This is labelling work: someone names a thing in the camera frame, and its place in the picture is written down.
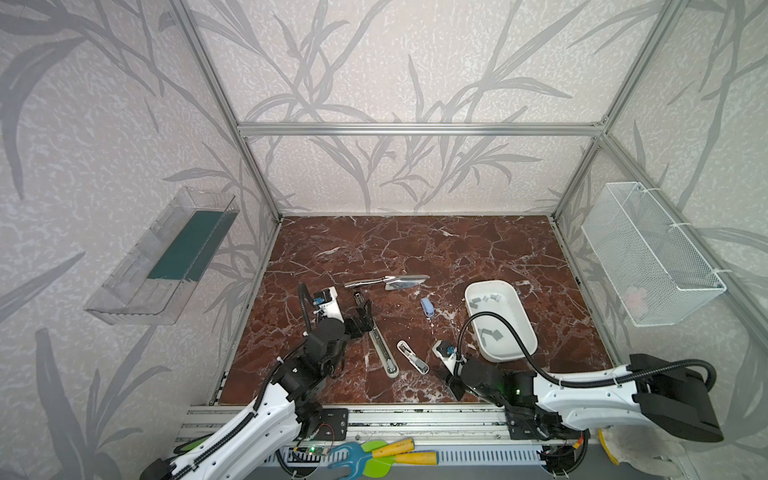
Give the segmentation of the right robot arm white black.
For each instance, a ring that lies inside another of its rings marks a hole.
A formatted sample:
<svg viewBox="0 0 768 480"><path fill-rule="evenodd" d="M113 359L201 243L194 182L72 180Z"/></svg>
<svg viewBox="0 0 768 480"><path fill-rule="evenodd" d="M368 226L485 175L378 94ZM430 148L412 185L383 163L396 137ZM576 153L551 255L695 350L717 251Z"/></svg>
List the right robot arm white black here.
<svg viewBox="0 0 768 480"><path fill-rule="evenodd" d="M655 426L683 440L718 443L712 383L688 361L633 354L627 365L580 374L503 372L451 351L442 362L456 398L471 393L504 411L513 439L575 439L613 426Z"/></svg>

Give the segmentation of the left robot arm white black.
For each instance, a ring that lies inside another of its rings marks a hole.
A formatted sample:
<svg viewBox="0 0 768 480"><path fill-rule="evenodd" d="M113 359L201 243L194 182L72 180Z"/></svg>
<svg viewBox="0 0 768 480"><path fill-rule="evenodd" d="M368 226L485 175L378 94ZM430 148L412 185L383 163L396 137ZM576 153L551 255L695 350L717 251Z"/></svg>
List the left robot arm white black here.
<svg viewBox="0 0 768 480"><path fill-rule="evenodd" d="M185 454L156 459L142 479L244 479L296 438L317 430L316 395L339 370L346 345L372 330L372 302L360 294L357 315L337 319L320 312L318 324L286 358L277 361L256 398Z"/></svg>

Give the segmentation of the black white stapler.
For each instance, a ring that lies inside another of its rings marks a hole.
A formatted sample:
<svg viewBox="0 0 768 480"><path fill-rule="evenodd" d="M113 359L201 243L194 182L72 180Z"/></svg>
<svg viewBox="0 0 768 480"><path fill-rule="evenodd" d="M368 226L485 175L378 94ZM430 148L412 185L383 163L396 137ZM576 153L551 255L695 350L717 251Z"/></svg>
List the black white stapler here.
<svg viewBox="0 0 768 480"><path fill-rule="evenodd" d="M359 291L355 291L353 294L353 297L355 299L357 306L361 305L364 300L367 300L363 296L363 294ZM400 369L391 353L389 346L385 341L383 334L381 333L379 327L377 326L375 319L374 319L373 329L367 334L369 335L369 338L373 343L374 349L377 352L377 355L380 359L380 362L383 368L385 369L386 375L390 379L397 378L400 373Z"/></svg>

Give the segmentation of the small white stapler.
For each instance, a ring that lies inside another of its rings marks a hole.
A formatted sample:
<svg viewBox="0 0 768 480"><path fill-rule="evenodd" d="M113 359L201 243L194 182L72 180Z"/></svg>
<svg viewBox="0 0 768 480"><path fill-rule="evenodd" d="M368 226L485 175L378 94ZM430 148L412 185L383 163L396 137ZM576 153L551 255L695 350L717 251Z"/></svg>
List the small white stapler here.
<svg viewBox="0 0 768 480"><path fill-rule="evenodd" d="M429 373L429 365L412 350L405 340L398 341L397 349L421 375Z"/></svg>

